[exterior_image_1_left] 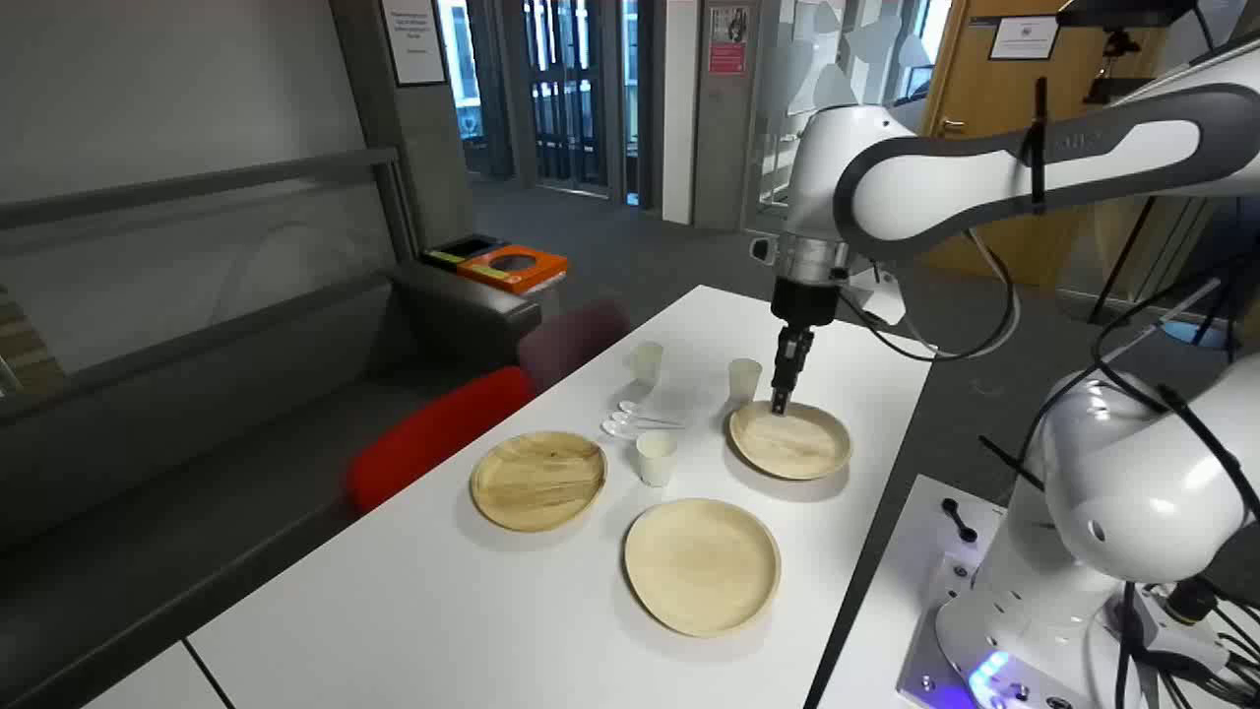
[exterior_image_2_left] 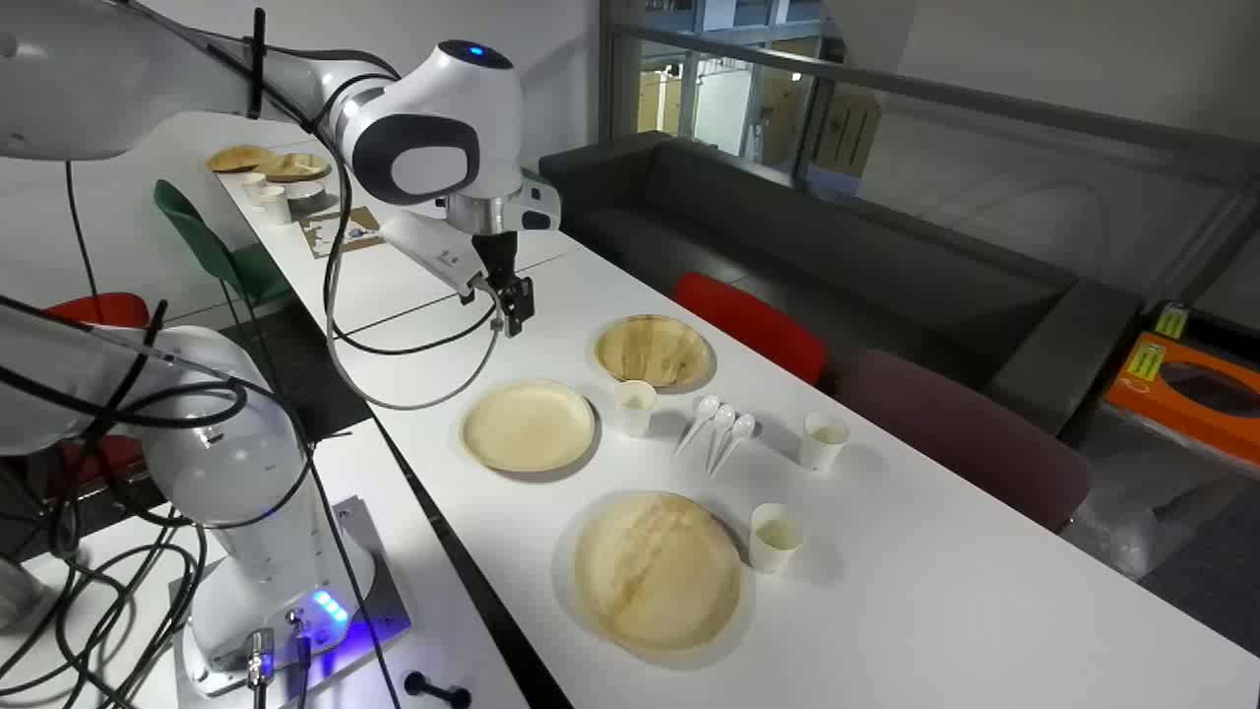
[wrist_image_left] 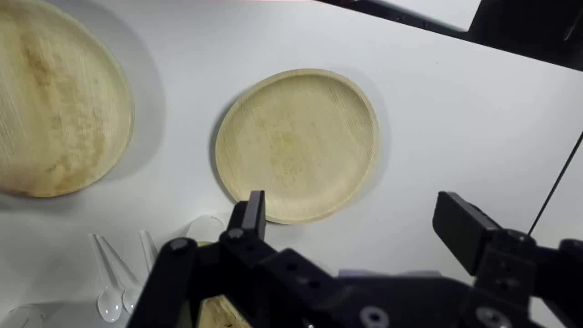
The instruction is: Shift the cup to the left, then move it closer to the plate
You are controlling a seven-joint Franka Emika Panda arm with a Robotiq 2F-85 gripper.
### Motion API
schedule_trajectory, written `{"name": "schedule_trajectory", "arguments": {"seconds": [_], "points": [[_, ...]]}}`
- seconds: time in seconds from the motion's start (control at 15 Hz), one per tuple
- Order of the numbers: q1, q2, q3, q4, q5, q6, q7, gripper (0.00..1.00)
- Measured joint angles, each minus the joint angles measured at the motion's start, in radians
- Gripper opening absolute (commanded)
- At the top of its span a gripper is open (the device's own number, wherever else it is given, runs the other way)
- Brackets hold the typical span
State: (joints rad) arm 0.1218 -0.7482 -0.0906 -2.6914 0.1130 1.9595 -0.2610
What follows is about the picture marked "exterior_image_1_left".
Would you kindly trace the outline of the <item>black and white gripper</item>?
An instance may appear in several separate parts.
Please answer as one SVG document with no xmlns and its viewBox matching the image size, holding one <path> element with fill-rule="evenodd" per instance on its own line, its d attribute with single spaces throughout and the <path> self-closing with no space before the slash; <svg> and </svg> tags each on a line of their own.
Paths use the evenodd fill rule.
<svg viewBox="0 0 1260 709">
<path fill-rule="evenodd" d="M 786 329 L 776 341 L 771 410 L 783 410 L 792 401 L 800 371 L 815 345 L 811 329 L 830 322 L 836 307 L 840 307 L 836 246 L 783 240 L 776 255 L 771 310 Z"/>
</svg>

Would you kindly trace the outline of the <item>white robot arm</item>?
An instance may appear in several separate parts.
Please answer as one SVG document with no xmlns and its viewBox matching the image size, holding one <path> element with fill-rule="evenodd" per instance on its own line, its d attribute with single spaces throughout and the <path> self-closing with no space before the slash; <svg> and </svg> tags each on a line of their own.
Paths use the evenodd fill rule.
<svg viewBox="0 0 1260 709">
<path fill-rule="evenodd" d="M 853 303 L 859 272 L 977 226 L 1132 192 L 1231 199 L 1260 171 L 1260 48 L 1182 64 L 1134 96 L 994 137 L 923 137 L 884 106 L 828 106 L 800 142 L 776 254 L 771 400 L 811 337 Z M 968 590 L 935 612 L 957 693 L 982 709 L 1143 709 L 1143 665 L 1168 658 L 1247 704 L 1216 645 L 1172 645 L 1140 612 L 1151 584 L 1200 577 L 1255 522 L 1260 360 L 1199 400 L 1090 367 L 1031 429 Z"/>
</svg>

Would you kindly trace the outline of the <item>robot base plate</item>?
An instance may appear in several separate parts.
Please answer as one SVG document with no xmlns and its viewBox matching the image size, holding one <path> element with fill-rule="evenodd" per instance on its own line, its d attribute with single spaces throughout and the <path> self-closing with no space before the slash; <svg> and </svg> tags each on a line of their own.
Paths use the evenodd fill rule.
<svg viewBox="0 0 1260 709">
<path fill-rule="evenodd" d="M 923 619 L 897 690 L 927 709 L 1101 709 L 1116 590 L 1041 502 L 1012 503 L 965 587 Z"/>
</svg>

